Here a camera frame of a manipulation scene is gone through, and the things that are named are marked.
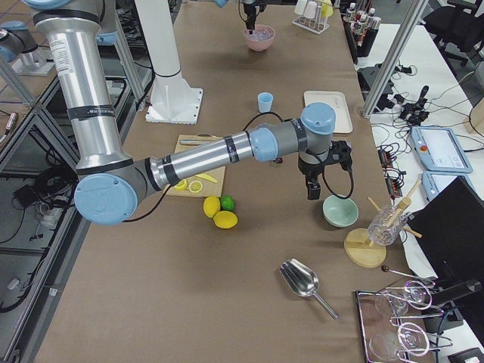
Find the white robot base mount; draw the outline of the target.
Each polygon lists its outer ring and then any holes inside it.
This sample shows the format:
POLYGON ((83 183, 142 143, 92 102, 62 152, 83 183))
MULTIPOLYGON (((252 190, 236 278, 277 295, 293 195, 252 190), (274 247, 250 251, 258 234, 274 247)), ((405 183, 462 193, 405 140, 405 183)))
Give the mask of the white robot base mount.
POLYGON ((193 125, 203 90, 190 87, 182 75, 169 3, 141 0, 135 6, 155 75, 146 120, 193 125))

